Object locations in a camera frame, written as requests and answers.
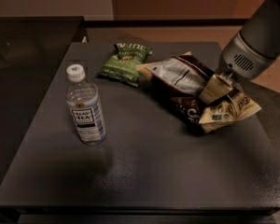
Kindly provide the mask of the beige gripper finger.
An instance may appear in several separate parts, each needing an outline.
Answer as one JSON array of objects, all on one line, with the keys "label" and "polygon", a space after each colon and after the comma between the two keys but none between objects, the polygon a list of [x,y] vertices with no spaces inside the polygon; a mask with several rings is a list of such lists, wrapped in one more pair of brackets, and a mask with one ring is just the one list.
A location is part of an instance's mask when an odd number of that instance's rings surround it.
[{"label": "beige gripper finger", "polygon": [[226,74],[213,74],[198,98],[209,105],[233,89],[233,80]]}]

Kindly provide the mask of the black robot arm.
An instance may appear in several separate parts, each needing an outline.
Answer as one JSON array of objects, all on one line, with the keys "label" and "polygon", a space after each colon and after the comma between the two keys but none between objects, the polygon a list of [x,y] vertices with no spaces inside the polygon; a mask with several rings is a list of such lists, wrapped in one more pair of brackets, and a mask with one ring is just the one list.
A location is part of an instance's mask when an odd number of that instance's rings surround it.
[{"label": "black robot arm", "polygon": [[280,56],[280,0],[265,0],[222,50],[218,68],[199,95],[211,104],[239,79],[252,80]]}]

